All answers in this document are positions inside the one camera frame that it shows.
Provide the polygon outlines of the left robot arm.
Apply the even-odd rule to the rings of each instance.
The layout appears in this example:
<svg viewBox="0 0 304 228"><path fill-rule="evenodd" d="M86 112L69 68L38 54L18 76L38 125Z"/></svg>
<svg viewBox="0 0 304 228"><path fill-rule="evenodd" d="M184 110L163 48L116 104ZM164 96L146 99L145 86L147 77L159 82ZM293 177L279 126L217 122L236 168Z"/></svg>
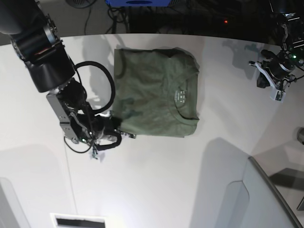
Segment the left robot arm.
<svg viewBox="0 0 304 228"><path fill-rule="evenodd" d="M250 61L261 67L256 81L259 88L273 87L280 91L286 85L303 79L294 76L295 69L304 70L304 2L302 0L267 0L270 29L275 43L281 48L275 54L261 50L265 60Z"/></svg>

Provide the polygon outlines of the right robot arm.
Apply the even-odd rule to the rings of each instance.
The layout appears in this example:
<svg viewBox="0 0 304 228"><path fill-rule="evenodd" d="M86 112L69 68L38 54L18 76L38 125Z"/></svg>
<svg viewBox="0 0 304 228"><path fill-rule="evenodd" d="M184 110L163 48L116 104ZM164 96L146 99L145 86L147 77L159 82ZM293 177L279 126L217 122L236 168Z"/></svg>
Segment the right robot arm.
<svg viewBox="0 0 304 228"><path fill-rule="evenodd" d="M3 0L0 3L0 31L23 61L37 90L47 93L47 100L59 119L64 141L86 144L94 154L121 144L121 121L102 116L114 103L114 79L100 63L84 61L74 64L65 51L57 28L34 0ZM100 69L109 81L108 103L93 109L80 79L74 79L81 67Z"/></svg>

